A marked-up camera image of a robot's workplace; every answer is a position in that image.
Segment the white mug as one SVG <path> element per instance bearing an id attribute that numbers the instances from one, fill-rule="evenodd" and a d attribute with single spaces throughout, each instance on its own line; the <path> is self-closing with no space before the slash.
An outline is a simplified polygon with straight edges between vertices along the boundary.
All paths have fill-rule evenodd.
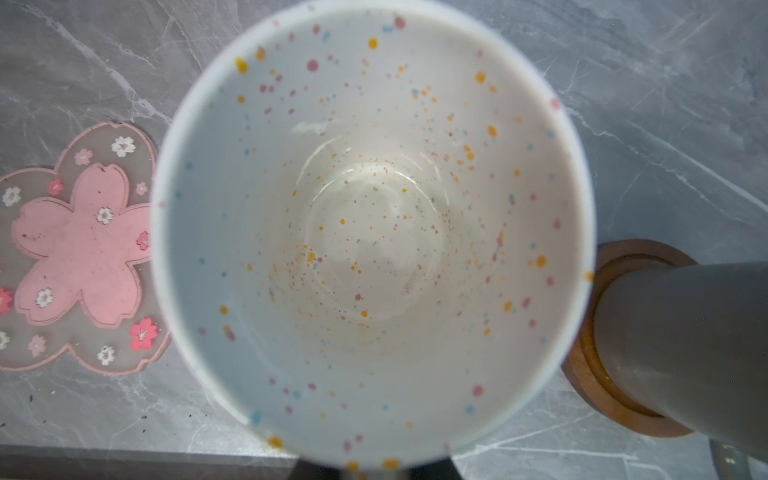
<path id="1" fill-rule="evenodd" d="M 376 473 L 471 446 L 549 381 L 596 214 L 562 103 L 502 36 L 435 1 L 316 1 L 187 93 L 150 239 L 216 400 L 304 461 Z"/>

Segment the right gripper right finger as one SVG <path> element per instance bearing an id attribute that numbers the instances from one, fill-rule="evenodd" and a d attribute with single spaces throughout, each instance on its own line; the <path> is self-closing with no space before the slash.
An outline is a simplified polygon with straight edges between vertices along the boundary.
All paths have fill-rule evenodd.
<path id="1" fill-rule="evenodd" d="M 463 480 L 451 458 L 411 468 L 409 480 Z"/>

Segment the beige serving tray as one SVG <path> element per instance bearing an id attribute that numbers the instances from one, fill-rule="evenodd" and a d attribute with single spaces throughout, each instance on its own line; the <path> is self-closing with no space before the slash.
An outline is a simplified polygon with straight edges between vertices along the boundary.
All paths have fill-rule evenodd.
<path id="1" fill-rule="evenodd" d="M 290 457 L 3 446 L 3 479 L 285 479 Z"/>

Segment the grey mug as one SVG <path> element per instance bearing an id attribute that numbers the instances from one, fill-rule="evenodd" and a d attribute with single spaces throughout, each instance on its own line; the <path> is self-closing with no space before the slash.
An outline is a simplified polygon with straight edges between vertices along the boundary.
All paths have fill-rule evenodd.
<path id="1" fill-rule="evenodd" d="M 594 331 L 623 393 L 766 461 L 766 263 L 628 273 L 598 300 Z"/>

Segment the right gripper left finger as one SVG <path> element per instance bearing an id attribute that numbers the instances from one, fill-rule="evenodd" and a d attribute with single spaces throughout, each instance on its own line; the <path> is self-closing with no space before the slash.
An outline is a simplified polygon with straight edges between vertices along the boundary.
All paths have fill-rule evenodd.
<path id="1" fill-rule="evenodd" d="M 341 471 L 305 460 L 298 460 L 293 467 L 293 480 L 340 480 Z"/>

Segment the pink flower coaster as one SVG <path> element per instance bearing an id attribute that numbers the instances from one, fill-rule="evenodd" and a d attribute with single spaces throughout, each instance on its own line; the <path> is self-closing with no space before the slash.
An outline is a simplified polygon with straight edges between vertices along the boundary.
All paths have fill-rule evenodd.
<path id="1" fill-rule="evenodd" d="M 79 134 L 52 167 L 1 179 L 1 367 L 65 356 L 124 376 L 171 341 L 153 290 L 150 193 L 157 152 L 128 123 Z"/>

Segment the brown wooden round coaster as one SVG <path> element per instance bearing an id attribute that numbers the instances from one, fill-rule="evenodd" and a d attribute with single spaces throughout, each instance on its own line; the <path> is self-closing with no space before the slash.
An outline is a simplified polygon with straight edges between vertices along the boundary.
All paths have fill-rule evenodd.
<path id="1" fill-rule="evenodd" d="M 678 438 L 691 434 L 692 430 L 631 399 L 610 378 L 599 358 L 595 341 L 594 318 L 598 302 L 607 288 L 623 275 L 649 269 L 681 268 L 695 263 L 682 251 L 647 239 L 607 242 L 597 248 L 589 303 L 562 371 L 587 404 L 635 433 L 655 438 Z"/>

